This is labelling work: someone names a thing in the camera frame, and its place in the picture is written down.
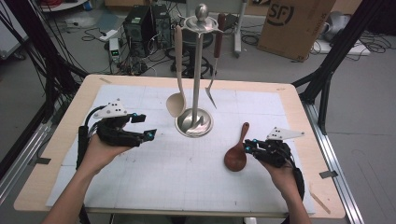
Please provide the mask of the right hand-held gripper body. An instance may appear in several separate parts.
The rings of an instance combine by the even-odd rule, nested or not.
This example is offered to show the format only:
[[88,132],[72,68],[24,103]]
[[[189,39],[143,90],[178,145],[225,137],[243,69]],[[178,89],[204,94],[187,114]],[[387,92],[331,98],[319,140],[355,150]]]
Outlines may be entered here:
[[303,131],[287,130],[275,127],[269,132],[264,141],[253,140],[253,156],[259,160],[269,163],[276,168],[282,167],[287,161],[295,165],[291,149],[285,140],[304,136]]

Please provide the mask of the dark wooden spoon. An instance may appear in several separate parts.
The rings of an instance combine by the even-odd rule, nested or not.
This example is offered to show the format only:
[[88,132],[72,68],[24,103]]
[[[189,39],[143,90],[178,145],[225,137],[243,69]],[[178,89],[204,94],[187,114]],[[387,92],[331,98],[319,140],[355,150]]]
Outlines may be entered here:
[[243,141],[249,129],[249,123],[242,125],[241,134],[235,146],[231,147],[224,156],[225,166],[232,172],[239,172],[244,169],[247,164],[247,157],[243,145]]

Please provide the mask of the beige ladle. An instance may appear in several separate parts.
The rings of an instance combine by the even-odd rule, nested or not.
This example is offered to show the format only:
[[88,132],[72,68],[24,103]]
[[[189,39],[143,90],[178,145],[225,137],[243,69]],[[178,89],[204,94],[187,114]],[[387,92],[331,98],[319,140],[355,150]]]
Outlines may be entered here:
[[173,118],[181,116],[186,109],[186,98],[182,86],[182,30],[179,25],[175,28],[175,54],[176,54],[176,74],[178,92],[170,95],[166,101],[166,107]]

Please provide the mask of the metal utensil stand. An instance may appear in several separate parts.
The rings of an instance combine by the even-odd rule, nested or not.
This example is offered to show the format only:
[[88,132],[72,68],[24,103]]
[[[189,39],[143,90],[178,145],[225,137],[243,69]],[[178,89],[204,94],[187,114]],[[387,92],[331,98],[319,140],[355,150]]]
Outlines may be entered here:
[[206,4],[198,4],[195,8],[195,15],[184,18],[183,25],[178,25],[175,29],[177,85],[182,96],[184,95],[181,80],[182,32],[188,30],[194,33],[196,37],[192,108],[184,106],[183,111],[176,118],[177,130],[181,134],[192,138],[206,135],[211,131],[214,124],[210,113],[198,107],[204,37],[211,33],[222,34],[219,23],[211,18],[208,12]]

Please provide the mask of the metal spatula with brown handle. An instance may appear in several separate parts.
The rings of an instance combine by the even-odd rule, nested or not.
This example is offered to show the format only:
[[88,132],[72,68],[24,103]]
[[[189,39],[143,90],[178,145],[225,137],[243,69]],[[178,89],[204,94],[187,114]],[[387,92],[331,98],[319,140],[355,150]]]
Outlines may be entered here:
[[216,41],[215,41],[215,49],[214,49],[215,65],[214,65],[213,72],[211,75],[211,81],[210,81],[209,85],[205,88],[205,92],[213,106],[216,106],[216,103],[212,97],[211,88],[212,88],[213,82],[215,80],[215,77],[217,75],[218,60],[219,60],[219,56],[220,56],[222,37],[223,37],[222,31],[224,30],[225,21],[226,21],[225,14],[220,13],[218,15],[219,32],[216,33]]

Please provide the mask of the person's left hand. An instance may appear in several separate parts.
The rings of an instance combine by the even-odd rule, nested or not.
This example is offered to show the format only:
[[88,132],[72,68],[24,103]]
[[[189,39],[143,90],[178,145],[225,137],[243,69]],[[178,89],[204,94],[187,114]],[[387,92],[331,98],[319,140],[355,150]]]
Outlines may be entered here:
[[78,167],[78,171],[84,174],[96,175],[118,155],[127,150],[129,150],[128,147],[110,146],[102,142],[97,134],[94,134]]

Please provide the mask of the person's right hand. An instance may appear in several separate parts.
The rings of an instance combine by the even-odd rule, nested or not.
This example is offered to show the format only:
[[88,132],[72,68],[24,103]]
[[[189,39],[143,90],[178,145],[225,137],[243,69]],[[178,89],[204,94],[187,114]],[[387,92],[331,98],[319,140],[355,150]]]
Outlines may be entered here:
[[286,201],[300,198],[292,167],[289,164],[277,168],[269,163],[262,162],[262,166],[268,171],[273,183]]

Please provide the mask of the white grid mat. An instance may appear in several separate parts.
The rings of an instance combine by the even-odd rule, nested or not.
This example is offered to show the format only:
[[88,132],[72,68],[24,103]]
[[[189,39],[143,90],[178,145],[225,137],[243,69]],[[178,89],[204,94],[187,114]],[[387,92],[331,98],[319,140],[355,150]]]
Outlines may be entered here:
[[202,97],[201,108],[213,117],[212,130],[199,138],[180,134],[165,106],[172,88],[104,85],[94,106],[115,100],[130,112],[145,115],[127,124],[132,132],[155,130],[154,140],[135,147],[105,167],[85,196],[88,208],[144,211],[284,214],[287,206],[271,177],[253,157],[240,172],[228,170],[223,157],[239,140],[264,140],[274,128],[288,128],[276,92],[215,90]]

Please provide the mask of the thin wooden stick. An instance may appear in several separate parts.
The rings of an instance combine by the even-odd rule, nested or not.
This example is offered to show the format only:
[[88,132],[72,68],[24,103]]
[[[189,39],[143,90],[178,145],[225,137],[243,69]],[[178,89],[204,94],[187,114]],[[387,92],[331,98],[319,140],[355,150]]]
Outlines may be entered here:
[[331,210],[324,204],[324,202],[313,192],[310,191],[311,197],[316,201],[316,203],[327,213],[330,214]]

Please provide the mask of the small device with green display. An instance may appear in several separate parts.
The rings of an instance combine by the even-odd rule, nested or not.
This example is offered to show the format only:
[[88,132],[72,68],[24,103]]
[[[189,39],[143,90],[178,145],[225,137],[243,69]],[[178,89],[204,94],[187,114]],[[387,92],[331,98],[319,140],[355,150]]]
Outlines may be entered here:
[[110,38],[109,39],[109,56],[113,62],[116,62],[120,58],[120,44],[117,38]]

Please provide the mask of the black rolling stool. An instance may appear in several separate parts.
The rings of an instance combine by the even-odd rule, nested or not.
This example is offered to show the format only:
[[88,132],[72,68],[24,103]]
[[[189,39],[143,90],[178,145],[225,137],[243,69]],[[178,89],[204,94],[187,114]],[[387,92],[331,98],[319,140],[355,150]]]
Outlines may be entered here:
[[[214,36],[212,34],[205,34],[204,41],[203,41],[203,49],[209,47],[214,40]],[[196,34],[189,31],[189,30],[182,30],[182,53],[183,56],[188,56],[189,60],[187,63],[182,63],[185,66],[184,70],[182,71],[183,77],[193,78],[194,77],[194,68],[195,68],[195,50],[196,50]],[[176,58],[175,56],[170,56],[170,59],[173,59],[173,63],[170,67],[171,71],[176,72]],[[213,75],[213,65],[210,64],[208,59],[202,56],[201,60],[201,78],[203,78],[204,74],[209,72],[209,75]]]

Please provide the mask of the slim black computer tower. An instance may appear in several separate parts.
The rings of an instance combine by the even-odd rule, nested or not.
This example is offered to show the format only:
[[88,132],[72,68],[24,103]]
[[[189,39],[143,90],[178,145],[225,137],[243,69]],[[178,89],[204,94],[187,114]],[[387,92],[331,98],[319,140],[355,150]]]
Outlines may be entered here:
[[167,49],[172,46],[171,40],[171,20],[167,7],[164,4],[153,5],[151,7],[153,23],[156,33],[157,46],[160,49]]

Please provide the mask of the cardboard box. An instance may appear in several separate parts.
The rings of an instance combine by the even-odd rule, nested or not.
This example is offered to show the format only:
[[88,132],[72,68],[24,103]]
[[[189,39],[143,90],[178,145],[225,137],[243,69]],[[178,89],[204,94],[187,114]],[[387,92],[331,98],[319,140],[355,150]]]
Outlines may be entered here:
[[271,0],[257,49],[303,62],[336,0]]

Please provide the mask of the grey white machine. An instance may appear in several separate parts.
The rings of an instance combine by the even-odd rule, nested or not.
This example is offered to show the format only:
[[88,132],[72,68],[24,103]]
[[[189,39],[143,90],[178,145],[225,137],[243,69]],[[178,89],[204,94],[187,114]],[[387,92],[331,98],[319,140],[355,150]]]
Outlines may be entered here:
[[350,21],[350,17],[340,11],[333,11],[323,25],[321,38],[331,42],[332,39],[344,30]]

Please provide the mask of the white stand post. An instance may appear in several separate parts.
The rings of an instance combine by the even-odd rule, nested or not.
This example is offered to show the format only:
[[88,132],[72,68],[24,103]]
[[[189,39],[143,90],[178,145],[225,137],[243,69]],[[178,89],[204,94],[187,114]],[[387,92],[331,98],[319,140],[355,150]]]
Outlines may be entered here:
[[238,58],[242,52],[242,23],[245,16],[248,0],[242,0],[241,7],[238,14],[238,20],[233,32],[233,54]]

